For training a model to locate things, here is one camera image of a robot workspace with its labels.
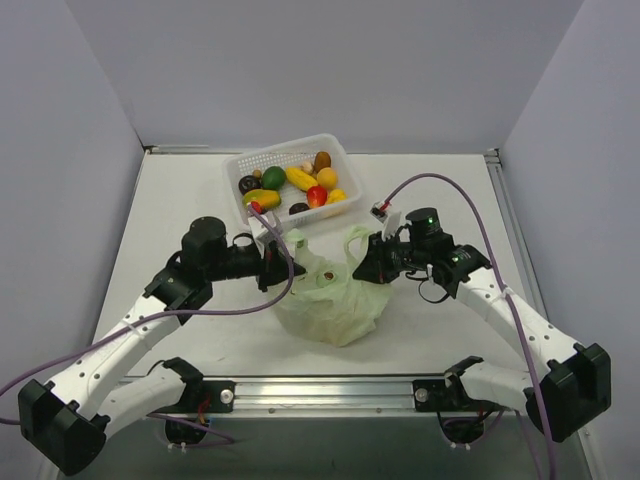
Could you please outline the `dark red plum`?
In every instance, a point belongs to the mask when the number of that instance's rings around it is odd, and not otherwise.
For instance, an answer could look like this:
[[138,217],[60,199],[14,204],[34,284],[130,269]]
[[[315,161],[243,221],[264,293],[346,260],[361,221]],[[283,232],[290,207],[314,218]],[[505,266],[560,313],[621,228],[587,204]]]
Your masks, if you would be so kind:
[[310,207],[309,207],[309,205],[307,203],[298,202],[298,203],[293,204],[289,208],[288,213],[290,215],[296,215],[296,214],[299,214],[299,213],[302,213],[302,212],[306,212],[309,209],[310,209]]

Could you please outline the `light green plastic bag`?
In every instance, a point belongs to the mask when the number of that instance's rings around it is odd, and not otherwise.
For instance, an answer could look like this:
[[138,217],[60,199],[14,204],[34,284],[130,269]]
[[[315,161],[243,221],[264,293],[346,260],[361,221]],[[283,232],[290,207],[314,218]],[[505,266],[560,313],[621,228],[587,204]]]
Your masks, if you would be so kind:
[[343,262],[312,253],[307,237],[298,229],[286,234],[294,261],[306,269],[273,306],[277,320],[289,334],[344,347],[376,329],[376,321],[392,297],[392,287],[352,277],[364,259],[371,234],[364,226],[351,228],[343,242]]

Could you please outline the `yellow starfruit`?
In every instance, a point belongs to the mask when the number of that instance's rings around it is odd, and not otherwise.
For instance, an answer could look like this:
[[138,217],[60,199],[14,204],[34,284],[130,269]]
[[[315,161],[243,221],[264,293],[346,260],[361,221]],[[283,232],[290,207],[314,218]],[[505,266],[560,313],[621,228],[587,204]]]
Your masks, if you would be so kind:
[[285,173],[287,181],[303,192],[307,192],[310,187],[318,185],[317,180],[312,175],[306,174],[298,167],[289,167],[285,170]]

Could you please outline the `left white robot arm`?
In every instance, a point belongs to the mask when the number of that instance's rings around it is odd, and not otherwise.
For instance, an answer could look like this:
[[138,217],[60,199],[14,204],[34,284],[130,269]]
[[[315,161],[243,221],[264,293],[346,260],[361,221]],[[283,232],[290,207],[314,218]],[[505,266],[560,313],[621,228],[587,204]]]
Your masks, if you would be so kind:
[[250,244],[228,244],[225,223],[194,220],[175,252],[131,309],[102,339],[62,358],[65,369],[45,382],[32,374],[18,392],[22,436],[67,476],[89,466],[107,440],[156,410],[196,408],[203,376],[181,358],[122,385],[122,378],[156,344],[191,317],[208,315],[216,282],[253,277],[261,291],[291,289],[304,268],[294,262],[280,220],[248,211]]

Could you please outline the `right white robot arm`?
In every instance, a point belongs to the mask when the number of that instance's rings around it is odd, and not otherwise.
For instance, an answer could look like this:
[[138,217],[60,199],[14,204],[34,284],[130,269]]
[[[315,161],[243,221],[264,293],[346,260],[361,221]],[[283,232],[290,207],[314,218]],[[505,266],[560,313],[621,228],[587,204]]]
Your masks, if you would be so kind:
[[424,273],[426,281],[484,320],[527,366],[521,371],[467,357],[444,373],[443,395],[450,406],[488,402],[525,412],[557,443],[610,408],[609,354],[597,343],[585,346],[563,333],[501,286],[496,267],[480,250],[443,231],[436,209],[401,216],[375,205],[371,214],[383,228],[369,236],[354,279],[383,285]]

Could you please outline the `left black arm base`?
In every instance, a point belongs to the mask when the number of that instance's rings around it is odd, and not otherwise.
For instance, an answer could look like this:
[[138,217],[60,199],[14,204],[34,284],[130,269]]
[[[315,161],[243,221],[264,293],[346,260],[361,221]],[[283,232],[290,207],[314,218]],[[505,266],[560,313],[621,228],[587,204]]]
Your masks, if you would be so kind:
[[202,372],[186,360],[174,357],[157,361],[149,370],[172,370],[186,384],[181,397],[155,413],[204,415],[233,411],[236,383],[229,379],[206,380]]

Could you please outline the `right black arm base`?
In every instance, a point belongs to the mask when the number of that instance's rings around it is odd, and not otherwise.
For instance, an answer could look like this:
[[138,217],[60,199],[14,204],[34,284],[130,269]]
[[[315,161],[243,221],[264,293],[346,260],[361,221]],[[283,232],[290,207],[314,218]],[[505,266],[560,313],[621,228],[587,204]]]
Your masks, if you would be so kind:
[[488,398],[472,399],[467,395],[460,378],[476,364],[482,364],[484,359],[479,356],[469,356],[443,374],[419,378],[412,381],[414,409],[421,413],[446,412],[488,412],[501,408]]

